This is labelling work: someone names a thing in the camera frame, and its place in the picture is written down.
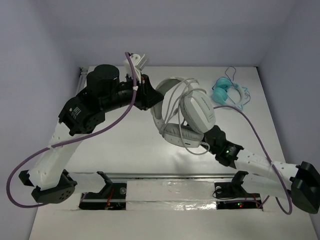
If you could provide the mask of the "white grey headphones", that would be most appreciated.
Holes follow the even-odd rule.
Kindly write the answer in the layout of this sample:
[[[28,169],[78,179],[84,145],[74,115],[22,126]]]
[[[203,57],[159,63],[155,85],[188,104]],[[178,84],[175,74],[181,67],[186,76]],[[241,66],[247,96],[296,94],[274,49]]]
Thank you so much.
[[[178,97],[177,109],[170,116],[162,116],[163,101],[151,108],[151,114],[158,132],[168,143],[182,148],[198,148],[204,133],[216,123],[214,107],[207,92],[197,79],[182,77],[166,78],[156,90],[165,95],[171,88],[176,90],[182,84],[186,89]]]

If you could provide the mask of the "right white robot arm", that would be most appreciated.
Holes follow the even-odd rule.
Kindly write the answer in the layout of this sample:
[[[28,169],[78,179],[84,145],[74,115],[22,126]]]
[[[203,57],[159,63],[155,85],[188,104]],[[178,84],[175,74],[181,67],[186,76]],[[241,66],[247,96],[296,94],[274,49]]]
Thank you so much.
[[[230,182],[216,185],[220,200],[245,198],[254,194],[290,200],[292,206],[317,214],[320,209],[320,174],[309,162],[291,164],[269,161],[227,140],[218,126],[204,134],[210,153],[223,166],[236,170]]]

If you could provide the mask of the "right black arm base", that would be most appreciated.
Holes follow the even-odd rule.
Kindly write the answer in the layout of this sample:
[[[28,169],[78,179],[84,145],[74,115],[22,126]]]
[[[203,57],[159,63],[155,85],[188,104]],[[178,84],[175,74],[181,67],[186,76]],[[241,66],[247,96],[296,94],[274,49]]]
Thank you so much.
[[[242,187],[245,177],[248,176],[248,172],[238,171],[231,181],[215,184],[212,197],[217,200],[218,210],[263,209],[260,194],[248,193]]]

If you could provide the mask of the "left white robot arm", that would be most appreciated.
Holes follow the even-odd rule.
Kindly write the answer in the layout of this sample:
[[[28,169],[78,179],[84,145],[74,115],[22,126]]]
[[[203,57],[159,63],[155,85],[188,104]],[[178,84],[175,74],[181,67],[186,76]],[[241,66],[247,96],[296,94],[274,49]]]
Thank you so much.
[[[114,128],[133,107],[147,111],[164,99],[148,75],[138,72],[125,78],[120,81],[114,65],[98,65],[87,74],[83,90],[65,103],[55,136],[40,151],[40,159],[32,169],[19,173],[21,182],[33,187],[36,203],[59,204],[75,192],[78,183],[65,167],[82,141]]]

